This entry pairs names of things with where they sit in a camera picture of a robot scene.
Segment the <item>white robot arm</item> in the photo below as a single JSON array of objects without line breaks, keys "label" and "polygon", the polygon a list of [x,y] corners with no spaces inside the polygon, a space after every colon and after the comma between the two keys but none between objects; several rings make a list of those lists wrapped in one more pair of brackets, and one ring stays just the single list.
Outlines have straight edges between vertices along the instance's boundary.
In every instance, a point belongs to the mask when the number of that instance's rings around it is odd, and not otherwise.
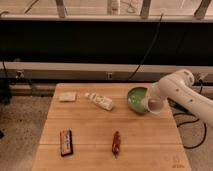
[{"label": "white robot arm", "polygon": [[162,103],[170,98],[213,127],[213,100],[192,90],[194,81],[189,70],[178,70],[153,83],[148,88],[148,99]]}]

